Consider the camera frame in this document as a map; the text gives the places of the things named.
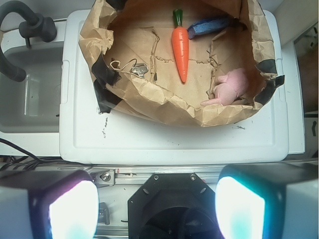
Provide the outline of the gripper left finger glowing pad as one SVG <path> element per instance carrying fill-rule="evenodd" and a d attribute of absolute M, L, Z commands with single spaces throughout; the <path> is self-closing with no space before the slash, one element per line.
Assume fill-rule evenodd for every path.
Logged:
<path fill-rule="evenodd" d="M 84 170 L 0 173 L 2 239 L 91 239 L 98 189 Z"/>

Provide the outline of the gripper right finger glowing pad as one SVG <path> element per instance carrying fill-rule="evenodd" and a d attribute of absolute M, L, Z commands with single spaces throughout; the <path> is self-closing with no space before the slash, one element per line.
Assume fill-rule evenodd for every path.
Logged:
<path fill-rule="evenodd" d="M 230 164 L 215 190 L 226 239 L 317 239 L 319 169 L 315 164 Z"/>

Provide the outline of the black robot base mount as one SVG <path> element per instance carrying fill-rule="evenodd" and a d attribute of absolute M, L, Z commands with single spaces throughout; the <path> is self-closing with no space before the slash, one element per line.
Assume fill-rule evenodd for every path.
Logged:
<path fill-rule="evenodd" d="M 214 191 L 195 173 L 153 174 L 128 199 L 131 239 L 221 239 Z"/>

